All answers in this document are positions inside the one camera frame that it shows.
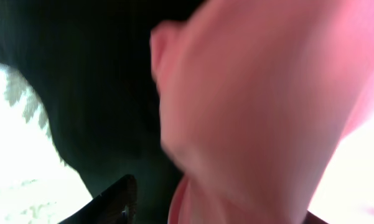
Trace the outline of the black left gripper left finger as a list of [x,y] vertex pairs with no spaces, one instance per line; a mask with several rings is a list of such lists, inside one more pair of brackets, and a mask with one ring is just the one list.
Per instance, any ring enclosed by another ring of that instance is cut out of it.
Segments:
[[137,182],[125,175],[59,224],[134,224]]

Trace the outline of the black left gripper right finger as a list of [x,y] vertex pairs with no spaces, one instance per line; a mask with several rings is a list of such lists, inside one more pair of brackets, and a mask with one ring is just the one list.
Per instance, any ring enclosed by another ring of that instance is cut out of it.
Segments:
[[313,213],[307,212],[306,217],[304,219],[304,224],[328,224],[328,223],[323,221],[321,218],[315,216]]

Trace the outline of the pink cloth garment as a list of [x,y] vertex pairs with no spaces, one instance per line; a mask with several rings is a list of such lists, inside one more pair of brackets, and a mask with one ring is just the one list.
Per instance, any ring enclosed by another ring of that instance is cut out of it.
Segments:
[[151,33],[169,223],[301,223],[374,109],[374,0],[211,0]]

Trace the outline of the black folded garment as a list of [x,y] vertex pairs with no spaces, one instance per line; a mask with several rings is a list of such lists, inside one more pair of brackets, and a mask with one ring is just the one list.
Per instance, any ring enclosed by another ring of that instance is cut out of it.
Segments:
[[93,199],[125,175],[135,223],[167,223],[182,174],[161,147],[149,39],[201,0],[0,0],[0,63],[39,96],[60,157]]

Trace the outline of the white fern-print drawstring bag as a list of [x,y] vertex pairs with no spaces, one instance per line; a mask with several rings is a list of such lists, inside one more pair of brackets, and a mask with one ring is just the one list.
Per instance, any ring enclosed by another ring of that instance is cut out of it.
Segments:
[[90,201],[57,154],[39,98],[0,64],[0,223],[59,223]]

